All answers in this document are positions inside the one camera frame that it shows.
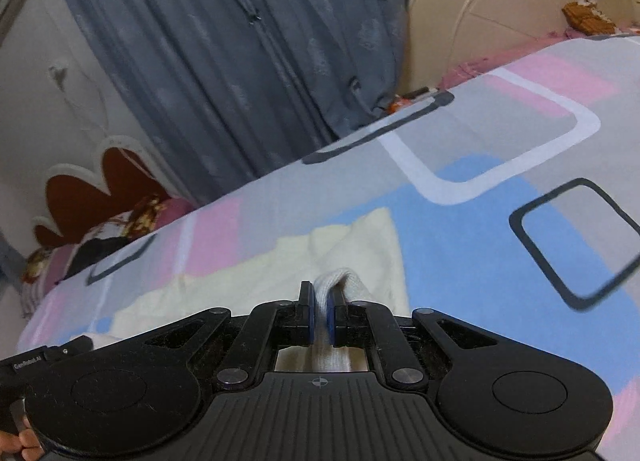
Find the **person left hand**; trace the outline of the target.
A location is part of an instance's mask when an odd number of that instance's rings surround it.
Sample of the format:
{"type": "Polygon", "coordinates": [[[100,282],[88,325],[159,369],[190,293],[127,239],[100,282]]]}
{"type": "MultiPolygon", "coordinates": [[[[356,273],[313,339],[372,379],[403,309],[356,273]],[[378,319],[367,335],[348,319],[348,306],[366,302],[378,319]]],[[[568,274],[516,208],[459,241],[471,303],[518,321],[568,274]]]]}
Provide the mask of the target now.
{"type": "Polygon", "coordinates": [[[18,455],[25,461],[38,461],[44,451],[32,429],[23,429],[17,435],[0,432],[0,450],[2,455],[18,455]]]}

